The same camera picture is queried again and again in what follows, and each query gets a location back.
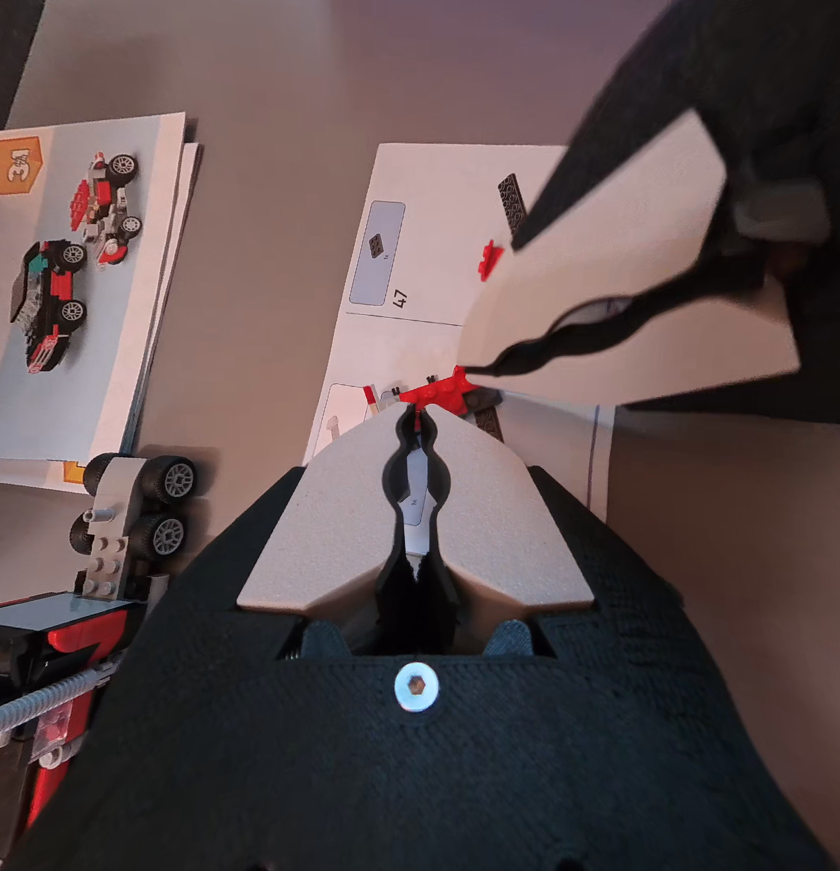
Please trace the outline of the grey red lego assembly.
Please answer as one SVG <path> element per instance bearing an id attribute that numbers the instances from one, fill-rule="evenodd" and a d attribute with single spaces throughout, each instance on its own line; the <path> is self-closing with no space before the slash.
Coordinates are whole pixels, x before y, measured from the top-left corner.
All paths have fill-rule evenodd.
<path id="1" fill-rule="evenodd" d="M 362 393 L 368 406 L 375 411 L 382 411 L 394 402 L 401 402 L 413 405 L 417 413 L 436 405 L 462 418 L 496 408 L 502 403 L 500 391 L 471 383 L 461 366 L 455 366 L 452 374 L 446 378 L 429 376 L 424 385 L 414 389 L 402 391 L 392 387 L 387 392 L 388 398 L 376 393 L 372 385 L 363 386 Z"/>

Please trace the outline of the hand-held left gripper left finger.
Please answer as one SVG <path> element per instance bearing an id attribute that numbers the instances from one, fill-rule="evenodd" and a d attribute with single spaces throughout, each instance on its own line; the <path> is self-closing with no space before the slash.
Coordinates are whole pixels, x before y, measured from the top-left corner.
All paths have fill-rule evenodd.
<path id="1" fill-rule="evenodd" d="M 414 573 L 403 504 L 411 507 L 412 405 L 391 405 L 306 465 L 253 566 L 237 607 L 321 619 L 352 645 L 391 644 Z"/>

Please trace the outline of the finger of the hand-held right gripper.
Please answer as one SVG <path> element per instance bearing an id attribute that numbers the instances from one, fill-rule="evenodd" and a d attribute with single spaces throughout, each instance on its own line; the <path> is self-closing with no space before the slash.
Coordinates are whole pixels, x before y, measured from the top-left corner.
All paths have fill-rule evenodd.
<path id="1" fill-rule="evenodd" d="M 676 118 L 621 167 L 494 271 L 462 329 L 459 364 L 488 367 L 540 339 L 567 313 L 632 298 L 692 267 L 727 180 L 694 110 Z"/>
<path id="2" fill-rule="evenodd" d="M 594 292 L 637 289 L 632 279 L 604 287 L 603 278 L 492 278 L 463 327 L 457 363 L 466 369 L 488 367 L 515 343 L 540 338 L 559 316 L 594 299 Z M 746 301 L 695 301 L 655 316 L 607 350 L 559 357 L 529 374 L 475 373 L 472 378 L 546 403 L 611 407 L 787 374 L 799 365 L 783 286 L 769 277 Z"/>

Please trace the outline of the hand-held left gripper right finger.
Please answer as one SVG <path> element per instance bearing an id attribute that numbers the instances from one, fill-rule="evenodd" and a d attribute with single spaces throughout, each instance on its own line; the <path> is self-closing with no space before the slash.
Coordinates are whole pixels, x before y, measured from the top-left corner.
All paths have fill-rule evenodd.
<path id="1" fill-rule="evenodd" d="M 592 607 L 584 572 L 523 461 L 439 406 L 420 421 L 443 649 L 479 652 L 505 621 Z"/>

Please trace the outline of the open lego instruction booklet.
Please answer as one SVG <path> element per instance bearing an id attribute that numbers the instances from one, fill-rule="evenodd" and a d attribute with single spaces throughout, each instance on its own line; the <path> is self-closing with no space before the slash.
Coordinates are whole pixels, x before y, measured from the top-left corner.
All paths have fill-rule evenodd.
<path id="1" fill-rule="evenodd" d="M 339 305 L 303 464 L 370 419 L 381 399 L 453 374 L 462 327 L 481 290 L 482 250 L 510 248 L 498 190 L 516 176 L 534 202 L 563 146 L 381 144 Z M 502 440 L 541 466 L 602 521 L 608 515 L 614 409 L 501 393 Z"/>

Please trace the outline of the black red lego truck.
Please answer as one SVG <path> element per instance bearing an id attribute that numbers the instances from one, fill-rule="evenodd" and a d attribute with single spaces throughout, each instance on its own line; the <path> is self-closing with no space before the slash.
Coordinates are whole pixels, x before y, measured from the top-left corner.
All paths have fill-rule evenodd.
<path id="1" fill-rule="evenodd" d="M 177 513 L 194 463 L 101 454 L 84 468 L 92 500 L 69 531 L 87 559 L 70 592 L 0 604 L 0 861 L 63 783 L 104 688 L 168 589 L 186 544 Z"/>

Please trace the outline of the yellow mark instruction booklet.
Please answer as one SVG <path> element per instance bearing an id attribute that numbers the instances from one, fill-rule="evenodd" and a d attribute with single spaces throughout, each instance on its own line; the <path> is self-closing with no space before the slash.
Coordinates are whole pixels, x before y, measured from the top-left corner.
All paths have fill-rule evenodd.
<path id="1" fill-rule="evenodd" d="M 183 238 L 187 212 L 203 152 L 203 146 L 198 143 L 187 143 L 183 146 L 172 223 L 157 289 L 156 305 L 142 358 L 139 381 L 133 397 L 131 414 L 123 435 L 122 450 L 132 450 L 137 443 L 138 425 L 142 417 L 143 403 L 150 382 L 164 309 L 172 285 L 177 253 Z M 84 469 L 83 464 L 68 461 L 0 459 L 0 484 L 80 493 Z"/>

